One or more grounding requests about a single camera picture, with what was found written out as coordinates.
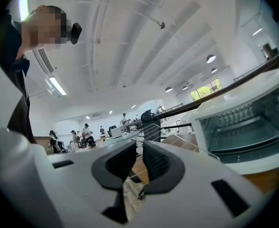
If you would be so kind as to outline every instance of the neck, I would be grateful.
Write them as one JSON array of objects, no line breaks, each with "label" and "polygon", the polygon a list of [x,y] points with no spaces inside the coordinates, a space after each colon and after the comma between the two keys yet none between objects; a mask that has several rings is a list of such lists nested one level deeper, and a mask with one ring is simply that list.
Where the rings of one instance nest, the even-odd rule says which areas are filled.
[{"label": "neck", "polygon": [[26,21],[21,22],[21,46],[18,50],[16,59],[20,59],[23,55],[31,50],[30,48],[30,27]]}]

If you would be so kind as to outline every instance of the dark blue shirt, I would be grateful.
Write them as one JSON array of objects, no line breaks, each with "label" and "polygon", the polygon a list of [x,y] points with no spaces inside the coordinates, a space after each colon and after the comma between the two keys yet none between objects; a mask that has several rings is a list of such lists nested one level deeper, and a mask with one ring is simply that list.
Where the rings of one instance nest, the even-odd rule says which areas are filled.
[{"label": "dark blue shirt", "polygon": [[18,102],[8,128],[23,134],[31,143],[36,143],[29,120],[30,100],[28,98],[24,76],[27,75],[30,61],[25,58],[16,60],[21,46],[20,23],[11,20],[9,11],[0,21],[0,67],[12,83],[22,92],[23,97]]}]

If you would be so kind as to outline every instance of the ceiling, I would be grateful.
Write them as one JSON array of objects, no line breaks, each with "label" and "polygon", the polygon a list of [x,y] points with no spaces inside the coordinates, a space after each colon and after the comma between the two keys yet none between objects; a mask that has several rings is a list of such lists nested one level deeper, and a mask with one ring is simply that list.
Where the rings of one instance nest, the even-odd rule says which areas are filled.
[{"label": "ceiling", "polygon": [[[29,95],[48,102],[57,120],[125,111],[165,96],[167,86],[177,94],[200,73],[203,82],[213,67],[227,67],[236,33],[235,0],[28,0],[28,9],[41,4],[59,6],[83,28],[76,45],[44,49],[52,73],[42,70],[35,54],[26,54]],[[15,19],[17,5],[11,5]],[[207,64],[209,54],[216,60]],[[50,76],[67,96],[46,90]]]}]

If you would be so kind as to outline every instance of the toaster oven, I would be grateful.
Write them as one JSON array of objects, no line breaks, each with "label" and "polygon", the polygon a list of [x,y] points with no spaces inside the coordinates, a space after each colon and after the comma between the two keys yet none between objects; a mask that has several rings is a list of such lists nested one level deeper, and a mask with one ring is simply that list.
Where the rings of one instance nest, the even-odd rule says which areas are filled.
[{"label": "toaster oven", "polygon": [[239,174],[279,167],[279,69],[202,103],[191,123],[199,148]]}]

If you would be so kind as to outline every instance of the ceiling vent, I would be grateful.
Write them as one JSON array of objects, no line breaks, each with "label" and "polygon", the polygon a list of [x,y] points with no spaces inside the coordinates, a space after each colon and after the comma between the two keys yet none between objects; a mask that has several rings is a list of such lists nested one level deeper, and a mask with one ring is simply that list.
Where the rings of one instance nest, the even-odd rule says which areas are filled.
[{"label": "ceiling vent", "polygon": [[97,112],[97,113],[94,113],[93,115],[92,115],[92,119],[96,119],[96,118],[100,118],[102,115],[99,113],[99,112]]},{"label": "ceiling vent", "polygon": [[38,53],[40,57],[38,56],[38,53],[36,51],[33,51],[38,63],[40,64],[41,68],[44,70],[45,74],[52,73],[54,69],[52,68],[44,49],[38,49]]}]

